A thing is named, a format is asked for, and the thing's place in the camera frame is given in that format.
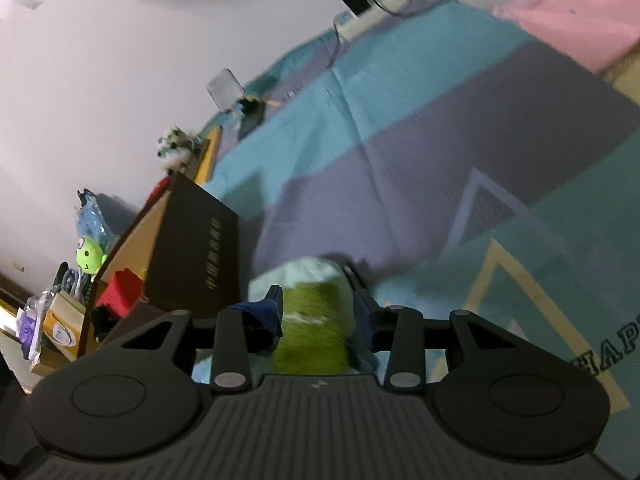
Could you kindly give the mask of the phone stand with mirror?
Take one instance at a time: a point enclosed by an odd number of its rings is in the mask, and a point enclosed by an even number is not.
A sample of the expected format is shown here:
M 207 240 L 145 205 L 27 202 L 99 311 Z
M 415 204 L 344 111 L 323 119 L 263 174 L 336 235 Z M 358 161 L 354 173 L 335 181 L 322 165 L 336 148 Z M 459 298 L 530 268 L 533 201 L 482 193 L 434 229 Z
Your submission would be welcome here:
M 265 101 L 246 93 L 228 68 L 213 76 L 207 84 L 207 92 L 221 112 L 235 118 L 236 138 L 239 141 L 264 121 Z

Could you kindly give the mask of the brown cardboard storage box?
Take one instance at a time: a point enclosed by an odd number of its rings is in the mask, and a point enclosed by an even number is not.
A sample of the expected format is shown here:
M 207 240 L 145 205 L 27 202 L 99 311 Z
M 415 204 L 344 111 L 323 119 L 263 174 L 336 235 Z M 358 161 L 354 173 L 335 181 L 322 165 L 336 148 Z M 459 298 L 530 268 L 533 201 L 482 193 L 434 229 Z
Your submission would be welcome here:
M 93 281 L 88 310 L 117 271 L 143 278 L 141 299 L 163 311 L 213 318 L 240 301 L 239 217 L 201 185 L 174 174 L 140 211 Z

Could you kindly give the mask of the panda plush toy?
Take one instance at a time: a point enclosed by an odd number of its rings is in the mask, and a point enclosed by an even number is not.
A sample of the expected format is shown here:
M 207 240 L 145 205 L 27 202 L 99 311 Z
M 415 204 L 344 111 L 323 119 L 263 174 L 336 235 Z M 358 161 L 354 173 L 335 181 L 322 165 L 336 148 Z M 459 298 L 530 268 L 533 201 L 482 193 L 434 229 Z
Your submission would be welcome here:
M 183 172 L 202 149 L 202 139 L 175 127 L 157 141 L 156 156 L 166 174 Z

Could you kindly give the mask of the small yellow paper bag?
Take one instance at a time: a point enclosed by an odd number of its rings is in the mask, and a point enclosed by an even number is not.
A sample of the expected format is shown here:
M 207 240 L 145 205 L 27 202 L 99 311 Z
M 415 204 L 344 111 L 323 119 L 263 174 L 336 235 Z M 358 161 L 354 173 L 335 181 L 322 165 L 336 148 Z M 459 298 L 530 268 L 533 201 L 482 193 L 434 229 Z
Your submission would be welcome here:
M 70 362 L 78 358 L 86 308 L 68 292 L 57 292 L 44 317 L 43 333 Z

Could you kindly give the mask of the green frog plush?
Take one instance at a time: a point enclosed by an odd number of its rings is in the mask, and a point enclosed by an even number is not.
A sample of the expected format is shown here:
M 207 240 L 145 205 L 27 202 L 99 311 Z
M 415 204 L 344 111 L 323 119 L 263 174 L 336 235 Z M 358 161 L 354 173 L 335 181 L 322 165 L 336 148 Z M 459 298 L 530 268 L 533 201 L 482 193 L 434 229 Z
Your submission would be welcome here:
M 98 242 L 90 237 L 81 236 L 76 250 L 76 263 L 82 273 L 95 276 L 106 261 L 107 254 Z

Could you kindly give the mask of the blue plastic bag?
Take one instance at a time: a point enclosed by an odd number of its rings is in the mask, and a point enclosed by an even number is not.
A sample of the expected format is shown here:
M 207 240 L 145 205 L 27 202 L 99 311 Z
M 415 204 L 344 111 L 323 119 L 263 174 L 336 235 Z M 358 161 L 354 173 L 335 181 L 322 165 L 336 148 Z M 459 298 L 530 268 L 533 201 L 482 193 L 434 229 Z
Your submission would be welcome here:
M 116 244 L 117 237 L 105 220 L 96 194 L 85 188 L 77 192 L 79 206 L 76 208 L 76 231 L 79 236 L 90 238 L 108 254 Z

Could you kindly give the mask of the pink folded cloth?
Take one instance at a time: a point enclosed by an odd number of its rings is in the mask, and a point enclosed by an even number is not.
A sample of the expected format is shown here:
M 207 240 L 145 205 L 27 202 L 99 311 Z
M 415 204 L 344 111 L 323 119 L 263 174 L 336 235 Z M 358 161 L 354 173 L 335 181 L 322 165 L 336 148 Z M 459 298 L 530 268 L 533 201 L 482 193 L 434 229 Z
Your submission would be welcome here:
M 491 13 L 591 73 L 612 65 L 639 42 L 639 0 L 510 0 Z

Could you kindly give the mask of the teal and grey bed sheet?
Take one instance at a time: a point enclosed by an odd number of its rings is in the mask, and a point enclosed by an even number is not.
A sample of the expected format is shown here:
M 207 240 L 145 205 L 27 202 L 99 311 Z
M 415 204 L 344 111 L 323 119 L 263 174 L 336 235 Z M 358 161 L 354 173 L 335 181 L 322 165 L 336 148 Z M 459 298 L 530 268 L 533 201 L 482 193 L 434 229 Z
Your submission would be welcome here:
M 516 26 L 409 0 L 252 83 L 207 182 L 240 218 L 241 278 L 352 262 L 381 304 L 460 308 L 600 379 L 601 460 L 639 474 L 639 109 Z

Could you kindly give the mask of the red cylindrical pillow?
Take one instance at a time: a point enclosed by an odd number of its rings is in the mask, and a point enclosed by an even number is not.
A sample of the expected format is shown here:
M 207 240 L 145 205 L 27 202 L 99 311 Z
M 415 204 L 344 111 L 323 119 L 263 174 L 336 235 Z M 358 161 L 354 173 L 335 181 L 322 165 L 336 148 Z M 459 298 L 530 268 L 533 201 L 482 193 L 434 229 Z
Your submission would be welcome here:
M 152 192 L 150 193 L 150 195 L 145 201 L 145 205 L 149 205 L 150 203 L 152 203 L 152 201 L 155 200 L 155 197 L 161 192 L 163 192 L 163 189 L 166 188 L 166 185 L 168 185 L 169 182 L 170 182 L 169 176 L 166 176 L 162 180 L 160 180 L 160 182 L 158 182 L 157 185 L 155 185 L 154 188 L 152 189 Z

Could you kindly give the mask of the red plush toy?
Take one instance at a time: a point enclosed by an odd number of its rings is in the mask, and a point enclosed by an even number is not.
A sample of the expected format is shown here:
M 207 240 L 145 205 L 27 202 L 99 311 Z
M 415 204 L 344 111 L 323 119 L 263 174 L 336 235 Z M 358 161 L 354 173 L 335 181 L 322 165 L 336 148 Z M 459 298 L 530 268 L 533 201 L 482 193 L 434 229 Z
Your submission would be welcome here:
M 144 281 L 129 269 L 116 271 L 96 300 L 113 318 L 124 318 L 142 296 Z

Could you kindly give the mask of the green and mint towel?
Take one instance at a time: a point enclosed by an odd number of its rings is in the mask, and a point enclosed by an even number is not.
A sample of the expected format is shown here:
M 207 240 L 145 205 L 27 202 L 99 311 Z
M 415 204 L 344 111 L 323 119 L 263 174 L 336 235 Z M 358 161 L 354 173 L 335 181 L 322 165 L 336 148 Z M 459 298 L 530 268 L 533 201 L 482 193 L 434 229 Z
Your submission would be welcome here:
M 270 286 L 283 292 L 283 337 L 268 356 L 253 356 L 256 376 L 373 374 L 378 359 L 367 348 L 356 319 L 355 293 L 335 262 L 290 260 L 248 284 L 248 299 L 264 298 Z

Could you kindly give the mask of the white power strip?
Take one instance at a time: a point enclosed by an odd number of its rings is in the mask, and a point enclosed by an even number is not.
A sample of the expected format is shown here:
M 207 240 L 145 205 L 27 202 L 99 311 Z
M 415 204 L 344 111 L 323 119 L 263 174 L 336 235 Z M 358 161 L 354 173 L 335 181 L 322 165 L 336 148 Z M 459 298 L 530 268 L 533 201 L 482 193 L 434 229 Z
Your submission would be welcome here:
M 378 26 L 394 13 L 399 13 L 408 6 L 409 0 L 376 0 L 384 6 L 381 9 L 374 1 L 371 6 L 359 15 L 346 10 L 335 17 L 335 28 L 341 40 L 352 41 L 371 28 Z

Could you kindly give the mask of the yellow book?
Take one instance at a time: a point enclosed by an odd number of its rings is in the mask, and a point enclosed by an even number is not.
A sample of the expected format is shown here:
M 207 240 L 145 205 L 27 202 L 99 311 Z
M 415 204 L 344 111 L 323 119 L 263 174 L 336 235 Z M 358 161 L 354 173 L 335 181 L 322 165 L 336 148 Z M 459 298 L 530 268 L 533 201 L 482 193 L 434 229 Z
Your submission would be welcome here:
M 217 159 L 220 136 L 221 126 L 213 126 L 208 130 L 208 133 L 206 133 L 201 159 L 193 178 L 193 181 L 198 185 L 206 185 L 210 178 Z

